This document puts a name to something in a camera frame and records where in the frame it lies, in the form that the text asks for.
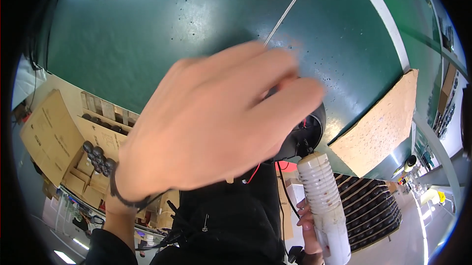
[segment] cork board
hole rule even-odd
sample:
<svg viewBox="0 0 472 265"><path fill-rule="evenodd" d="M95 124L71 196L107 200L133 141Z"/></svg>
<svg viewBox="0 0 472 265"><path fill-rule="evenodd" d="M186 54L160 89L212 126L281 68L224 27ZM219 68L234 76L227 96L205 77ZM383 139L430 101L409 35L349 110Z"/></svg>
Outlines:
<svg viewBox="0 0 472 265"><path fill-rule="evenodd" d="M418 71L410 70L359 122L329 146L362 177L410 136Z"/></svg>

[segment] floor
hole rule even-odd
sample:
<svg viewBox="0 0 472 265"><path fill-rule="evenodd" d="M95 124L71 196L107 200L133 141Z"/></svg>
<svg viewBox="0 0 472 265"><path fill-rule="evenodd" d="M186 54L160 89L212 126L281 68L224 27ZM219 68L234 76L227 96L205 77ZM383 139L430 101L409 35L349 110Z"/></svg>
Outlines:
<svg viewBox="0 0 472 265"><path fill-rule="evenodd" d="M48 68L139 113L176 60L264 40L290 1L59 0ZM397 22L411 67L420 70L417 111L434 118L440 76L434 14L426 0L384 1ZM327 130L317 150L328 154L334 171L352 174L327 144L355 124L402 75L392 41L371 2L298 0L270 46L295 50L301 75L325 85ZM389 179L411 154L411 142L402 143L395 153L367 177Z"/></svg>

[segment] yellow object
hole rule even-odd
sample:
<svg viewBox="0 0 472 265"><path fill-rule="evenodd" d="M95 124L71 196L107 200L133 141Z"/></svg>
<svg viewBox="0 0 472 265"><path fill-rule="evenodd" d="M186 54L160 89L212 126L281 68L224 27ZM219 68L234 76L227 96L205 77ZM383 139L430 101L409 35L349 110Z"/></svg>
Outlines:
<svg viewBox="0 0 472 265"><path fill-rule="evenodd" d="M442 191L438 191L438 194L440 195L440 203L445 202L445 194Z"/></svg>

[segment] red object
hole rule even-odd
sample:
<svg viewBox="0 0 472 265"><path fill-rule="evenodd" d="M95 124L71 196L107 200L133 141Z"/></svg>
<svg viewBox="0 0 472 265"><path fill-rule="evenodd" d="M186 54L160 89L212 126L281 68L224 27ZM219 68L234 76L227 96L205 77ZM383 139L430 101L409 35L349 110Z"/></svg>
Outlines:
<svg viewBox="0 0 472 265"><path fill-rule="evenodd" d="M286 161L280 161L278 163L280 164L282 172L290 173L296 170L296 163Z"/></svg>
<svg viewBox="0 0 472 265"><path fill-rule="evenodd" d="M257 172L257 170L259 169L260 166L261 166L261 163L259 162L259 164L256 167L256 170L254 171L254 173L252 173L251 178L249 178L249 181L247 181L247 184L249 184L249 182L251 182L252 178L254 177L254 175L256 174L256 172Z"/></svg>

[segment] red wire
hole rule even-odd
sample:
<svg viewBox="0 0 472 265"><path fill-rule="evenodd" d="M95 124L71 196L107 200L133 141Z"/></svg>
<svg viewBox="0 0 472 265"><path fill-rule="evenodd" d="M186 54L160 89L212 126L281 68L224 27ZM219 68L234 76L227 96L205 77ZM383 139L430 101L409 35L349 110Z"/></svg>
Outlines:
<svg viewBox="0 0 472 265"><path fill-rule="evenodd" d="M251 178L249 178L249 181L247 181L247 183L246 183L246 184L249 184L249 182L251 182L252 178L253 178L253 177L254 177L254 175L256 174L256 172L257 172L257 170L259 169L259 166L260 166L260 165L261 165L261 163L259 162L259 164L258 164L258 165L257 165L257 167L256 167L256 170L254 171L254 173L252 173L252 176L251 176Z"/></svg>

